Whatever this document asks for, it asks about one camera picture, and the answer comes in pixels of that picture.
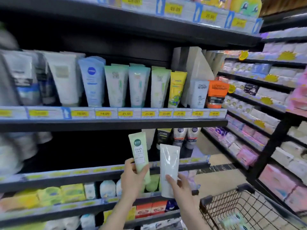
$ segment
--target hand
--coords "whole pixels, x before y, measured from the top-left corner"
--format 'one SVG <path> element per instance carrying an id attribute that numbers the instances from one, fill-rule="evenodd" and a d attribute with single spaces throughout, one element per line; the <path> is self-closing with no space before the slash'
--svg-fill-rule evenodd
<path id="1" fill-rule="evenodd" d="M 131 164 L 132 162 L 134 162 L 133 158 L 125 161 L 125 169 L 120 178 L 122 198 L 129 199 L 133 203 L 141 191 L 145 174 L 149 170 L 149 165 L 144 166 L 142 171 L 136 174 L 136 167 L 135 164 Z"/>
<path id="2" fill-rule="evenodd" d="M 165 176 L 168 183 L 173 188 L 174 197 L 180 209 L 189 210 L 191 206 L 194 206 L 192 191 L 190 184 L 186 177 L 182 174 L 178 174 L 178 177 L 181 179 L 175 182 L 175 180 L 168 174 Z"/>

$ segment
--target shopping cart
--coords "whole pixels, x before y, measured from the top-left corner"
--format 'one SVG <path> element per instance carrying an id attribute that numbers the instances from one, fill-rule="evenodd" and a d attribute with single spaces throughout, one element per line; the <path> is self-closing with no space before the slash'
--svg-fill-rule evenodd
<path id="1" fill-rule="evenodd" d="M 242 184 L 217 196 L 200 201 L 200 211 L 212 230 L 222 230 L 221 221 L 234 213 L 244 217 L 250 230 L 307 230 L 299 217 L 249 184 Z"/>

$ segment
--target aisle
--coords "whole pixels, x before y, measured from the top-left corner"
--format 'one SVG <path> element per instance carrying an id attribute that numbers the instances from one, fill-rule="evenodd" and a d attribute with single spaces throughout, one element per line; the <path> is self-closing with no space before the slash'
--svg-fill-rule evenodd
<path id="1" fill-rule="evenodd" d="M 235 161 L 222 154 L 202 133 L 200 133 L 197 139 L 197 146 L 203 154 L 211 155 L 211 170 L 198 171 L 195 177 L 195 182 L 201 185 L 199 198 L 217 195 L 234 189 L 237 185 L 247 183 L 241 171 L 232 165 Z"/>

